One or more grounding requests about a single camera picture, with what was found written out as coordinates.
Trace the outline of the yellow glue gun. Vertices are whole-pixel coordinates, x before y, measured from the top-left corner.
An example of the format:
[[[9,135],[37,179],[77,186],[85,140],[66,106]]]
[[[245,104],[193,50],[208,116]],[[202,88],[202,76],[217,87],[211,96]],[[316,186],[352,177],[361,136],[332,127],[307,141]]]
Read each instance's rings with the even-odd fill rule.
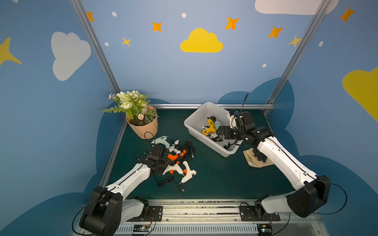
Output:
[[[216,121],[216,118],[214,116],[207,118],[208,125],[202,127],[202,134],[203,135],[207,136],[209,134],[216,133],[217,128],[215,126],[215,121]]]

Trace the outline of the large mint glue gun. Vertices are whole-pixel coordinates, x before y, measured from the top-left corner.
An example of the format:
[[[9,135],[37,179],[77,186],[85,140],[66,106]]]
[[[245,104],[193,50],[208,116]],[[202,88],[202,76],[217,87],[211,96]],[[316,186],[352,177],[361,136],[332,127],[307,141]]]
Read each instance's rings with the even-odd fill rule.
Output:
[[[216,121],[214,122],[214,125],[215,125],[216,129],[218,129],[220,126],[222,126],[221,122],[218,121],[218,120],[216,120]]]

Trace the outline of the small white orange glue gun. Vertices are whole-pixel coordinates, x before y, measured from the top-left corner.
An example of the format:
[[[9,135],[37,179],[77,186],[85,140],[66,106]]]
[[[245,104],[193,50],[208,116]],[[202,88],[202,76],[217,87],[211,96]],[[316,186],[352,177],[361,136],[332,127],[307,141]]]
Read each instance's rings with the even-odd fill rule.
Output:
[[[179,184],[183,184],[188,182],[190,179],[193,178],[197,174],[196,170],[190,169],[190,166],[187,161],[183,162],[184,166],[186,167],[184,170],[184,176],[182,177],[181,181]]]

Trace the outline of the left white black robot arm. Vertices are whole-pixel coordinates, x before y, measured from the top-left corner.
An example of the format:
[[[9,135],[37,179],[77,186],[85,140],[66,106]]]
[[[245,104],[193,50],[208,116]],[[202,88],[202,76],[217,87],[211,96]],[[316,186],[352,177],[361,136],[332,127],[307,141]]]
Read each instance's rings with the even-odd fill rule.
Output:
[[[161,175],[168,167],[168,149],[154,145],[152,149],[124,176],[114,183],[96,187],[88,203],[81,210],[79,227],[89,235],[112,236],[120,224],[129,221],[151,219],[149,201],[140,197],[126,198],[151,175]]]

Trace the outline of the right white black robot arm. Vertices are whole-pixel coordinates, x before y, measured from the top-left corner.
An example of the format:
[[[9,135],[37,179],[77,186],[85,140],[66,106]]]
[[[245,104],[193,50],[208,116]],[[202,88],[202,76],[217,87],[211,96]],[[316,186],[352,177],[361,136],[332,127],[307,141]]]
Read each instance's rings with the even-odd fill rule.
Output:
[[[256,126],[249,112],[231,111],[227,117],[230,125],[220,126],[217,135],[252,145],[258,161],[271,160],[294,188],[293,192],[255,201],[253,213],[257,219],[267,220],[270,214],[285,212],[306,218],[327,203],[331,189],[331,180],[327,176],[318,176],[304,166],[271,131],[264,126]]]

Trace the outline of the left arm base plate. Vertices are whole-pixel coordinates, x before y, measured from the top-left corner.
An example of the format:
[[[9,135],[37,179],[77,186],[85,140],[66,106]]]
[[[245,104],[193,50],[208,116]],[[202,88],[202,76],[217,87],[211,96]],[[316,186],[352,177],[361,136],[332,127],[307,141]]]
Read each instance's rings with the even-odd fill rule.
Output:
[[[163,213],[163,206],[145,207],[142,210],[142,214],[140,216],[134,217],[128,220],[128,222],[151,221],[152,217],[154,217],[154,220],[153,220],[154,222],[161,222],[162,213]]]

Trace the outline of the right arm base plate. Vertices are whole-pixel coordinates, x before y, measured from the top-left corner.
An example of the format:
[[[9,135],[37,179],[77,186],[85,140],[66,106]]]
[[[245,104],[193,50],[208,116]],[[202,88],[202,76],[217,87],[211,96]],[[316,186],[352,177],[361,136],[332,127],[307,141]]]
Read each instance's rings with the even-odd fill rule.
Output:
[[[280,221],[281,218],[278,214],[269,214],[266,213],[263,209],[258,206],[248,206],[248,205],[241,205],[239,206],[240,217],[243,222],[253,222],[253,221],[260,221],[260,222],[275,222]]]

